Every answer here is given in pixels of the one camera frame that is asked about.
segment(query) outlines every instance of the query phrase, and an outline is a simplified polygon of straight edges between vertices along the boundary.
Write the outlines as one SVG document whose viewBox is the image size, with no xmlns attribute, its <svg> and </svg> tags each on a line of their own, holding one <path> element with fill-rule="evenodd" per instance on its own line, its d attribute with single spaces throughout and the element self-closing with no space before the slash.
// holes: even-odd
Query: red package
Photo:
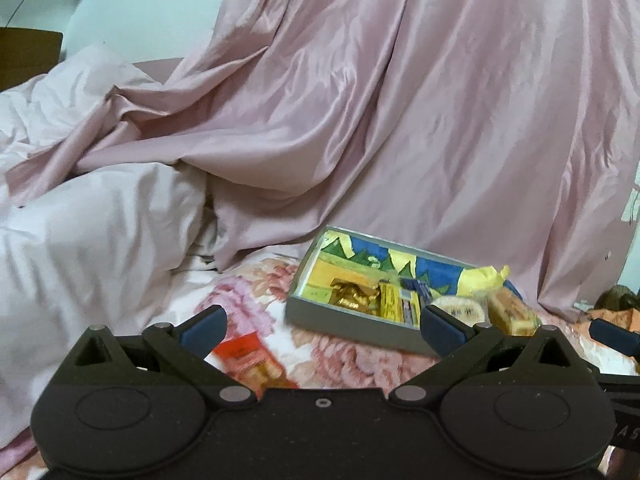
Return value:
<svg viewBox="0 0 640 480">
<path fill-rule="evenodd" d="M 214 353 L 225 364 L 226 374 L 252 389 L 258 397 L 267 388 L 299 388 L 287 379 L 284 367 L 262 344 L 256 332 L 220 343 Z"/>
</svg>

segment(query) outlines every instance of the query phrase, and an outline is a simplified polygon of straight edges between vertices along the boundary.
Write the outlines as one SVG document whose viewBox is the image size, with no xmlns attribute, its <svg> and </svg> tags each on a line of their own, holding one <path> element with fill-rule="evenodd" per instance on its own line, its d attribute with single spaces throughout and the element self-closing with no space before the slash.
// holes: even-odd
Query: bed sheet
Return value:
<svg viewBox="0 0 640 480">
<path fill-rule="evenodd" d="M 286 295 L 298 263 L 292 256 L 267 248 L 222 274 L 215 270 L 179 272 L 172 278 L 165 313 L 152 322 L 179 324 L 209 305 L 220 304 L 228 316 L 225 341 L 257 333 L 286 370 L 287 379 L 301 388 L 377 387 L 389 392 L 438 361 L 287 326 Z M 601 371 L 636 374 L 632 359 L 591 341 L 586 325 L 570 325 L 548 313 L 540 315 L 544 323 L 559 326 L 578 354 Z M 206 360 L 226 369 L 225 361 L 213 353 Z M 603 460 L 603 472 L 610 452 Z M 40 453 L 32 452 L 0 480 L 34 480 L 45 471 Z"/>
</svg>

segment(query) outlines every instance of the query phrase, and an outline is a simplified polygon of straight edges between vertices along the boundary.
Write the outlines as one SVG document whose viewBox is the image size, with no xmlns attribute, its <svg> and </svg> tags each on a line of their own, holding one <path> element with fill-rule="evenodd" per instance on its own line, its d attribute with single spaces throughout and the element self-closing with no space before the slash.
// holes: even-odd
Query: box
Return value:
<svg viewBox="0 0 640 480">
<path fill-rule="evenodd" d="M 415 317 L 412 323 L 397 322 L 335 306 L 330 304 L 330 301 L 336 301 L 333 290 L 336 285 L 353 282 L 360 286 L 362 294 L 369 294 L 380 280 L 393 281 L 395 276 L 399 281 L 422 280 L 434 294 L 455 294 L 458 285 L 452 285 L 452 282 L 447 285 L 447 277 L 450 278 L 452 272 L 460 276 L 462 271 L 472 269 L 475 267 L 440 254 L 327 226 L 314 239 L 300 263 L 289 290 L 285 320 L 313 332 L 436 356 L 422 339 L 419 320 Z M 513 287 L 508 282 L 504 285 Z M 411 303 L 409 296 L 403 304 L 408 303 Z M 405 309 L 405 320 L 412 315 L 407 313 L 409 310 Z"/>
</svg>

